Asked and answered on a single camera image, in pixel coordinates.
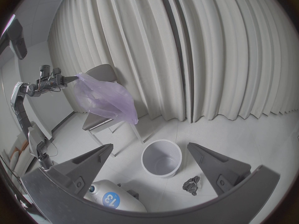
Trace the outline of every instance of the crumpled object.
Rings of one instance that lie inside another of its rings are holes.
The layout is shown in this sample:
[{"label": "crumpled object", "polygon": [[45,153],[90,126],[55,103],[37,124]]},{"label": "crumpled object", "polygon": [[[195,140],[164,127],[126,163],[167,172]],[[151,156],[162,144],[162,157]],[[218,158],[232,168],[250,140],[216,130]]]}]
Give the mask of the crumpled object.
[{"label": "crumpled object", "polygon": [[190,178],[188,181],[184,182],[183,190],[186,190],[187,192],[190,192],[193,196],[196,196],[197,189],[201,189],[202,187],[201,183],[201,178],[199,176],[195,176],[193,178]]},{"label": "crumpled object", "polygon": [[90,113],[137,124],[138,117],[131,94],[122,85],[99,81],[85,73],[76,75],[74,93],[78,104]]}]

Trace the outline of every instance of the chair leg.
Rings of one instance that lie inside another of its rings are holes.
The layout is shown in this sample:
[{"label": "chair leg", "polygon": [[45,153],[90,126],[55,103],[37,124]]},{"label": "chair leg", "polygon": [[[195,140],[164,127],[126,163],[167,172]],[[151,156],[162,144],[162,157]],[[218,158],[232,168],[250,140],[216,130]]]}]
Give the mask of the chair leg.
[{"label": "chair leg", "polygon": [[[92,137],[92,139],[97,143],[97,144],[99,144],[99,146],[102,146],[103,145],[103,143],[94,135],[94,134],[92,134],[91,132],[90,132],[90,130],[87,130],[87,132],[88,132],[88,134]],[[112,158],[115,158],[115,155],[114,155],[114,153],[110,153],[110,156],[112,157]]]},{"label": "chair leg", "polygon": [[136,134],[137,138],[139,139],[139,141],[144,144],[143,139],[141,138],[140,134],[138,133],[138,130],[136,129],[135,125],[130,124],[134,133]]},{"label": "chair leg", "polygon": [[113,134],[113,131],[110,129],[110,127],[108,127],[108,129],[110,130],[110,132]]}]

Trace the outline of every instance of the chair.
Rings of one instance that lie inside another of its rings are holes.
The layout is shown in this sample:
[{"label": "chair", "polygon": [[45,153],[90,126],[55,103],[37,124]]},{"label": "chair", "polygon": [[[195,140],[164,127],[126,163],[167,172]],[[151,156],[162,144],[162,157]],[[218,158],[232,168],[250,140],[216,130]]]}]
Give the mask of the chair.
[{"label": "chair", "polygon": [[[109,64],[103,64],[103,65],[96,66],[96,67],[90,69],[89,71],[87,71],[86,74],[90,75],[91,77],[93,77],[99,81],[108,81],[108,82],[116,82],[117,81],[116,74],[115,74],[113,68]],[[89,135],[92,137],[92,139],[95,140],[95,142],[97,142],[100,146],[102,146],[103,143],[100,140],[98,140],[98,138],[95,136],[95,134],[104,129],[107,129],[107,128],[111,131],[110,127],[119,122],[121,122],[121,121],[109,119],[109,118],[105,118],[105,117],[102,117],[102,116],[99,116],[99,115],[96,115],[93,113],[89,113],[84,124],[83,124],[82,129],[87,131],[89,133]],[[136,134],[137,138],[140,140],[140,142],[142,144],[144,144],[135,125],[131,124],[131,127],[132,127],[134,133]],[[111,153],[110,155],[113,158],[115,157],[115,155],[113,153]]]}]

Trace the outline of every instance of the chair backrest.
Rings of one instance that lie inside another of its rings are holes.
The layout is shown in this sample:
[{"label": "chair backrest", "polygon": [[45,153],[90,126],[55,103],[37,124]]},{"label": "chair backrest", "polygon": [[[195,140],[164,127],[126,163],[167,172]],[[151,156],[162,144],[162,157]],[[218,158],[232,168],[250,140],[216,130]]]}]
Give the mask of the chair backrest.
[{"label": "chair backrest", "polygon": [[117,76],[109,64],[98,65],[86,72],[86,74],[99,81],[114,82],[117,80]]}]

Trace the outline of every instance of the ceiling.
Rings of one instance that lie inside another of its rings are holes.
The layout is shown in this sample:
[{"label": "ceiling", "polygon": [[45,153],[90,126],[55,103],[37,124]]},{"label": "ceiling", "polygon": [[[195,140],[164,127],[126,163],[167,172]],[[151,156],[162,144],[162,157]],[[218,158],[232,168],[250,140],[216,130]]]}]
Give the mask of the ceiling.
[{"label": "ceiling", "polygon": [[[23,27],[26,47],[48,39],[50,27],[62,0],[24,0],[15,15]],[[0,55],[0,67],[13,57],[9,47]]]}]

